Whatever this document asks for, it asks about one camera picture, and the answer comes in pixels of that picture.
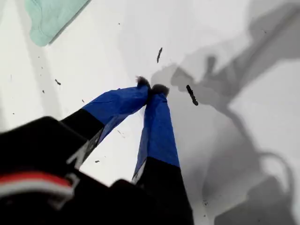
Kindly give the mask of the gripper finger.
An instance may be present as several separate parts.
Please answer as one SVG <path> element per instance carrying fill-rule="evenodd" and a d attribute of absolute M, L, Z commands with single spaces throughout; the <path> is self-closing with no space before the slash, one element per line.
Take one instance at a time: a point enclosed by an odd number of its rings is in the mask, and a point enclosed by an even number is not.
<path fill-rule="evenodd" d="M 181 175 L 167 95 L 156 84 L 144 114 L 135 186 L 138 215 L 151 225 L 192 225 L 193 213 Z"/>
<path fill-rule="evenodd" d="M 61 122 L 87 140 L 78 151 L 67 159 L 67 164 L 79 168 L 103 139 L 127 116 L 146 105 L 150 96 L 150 84 L 142 76 L 137 85 L 105 92 Z"/>

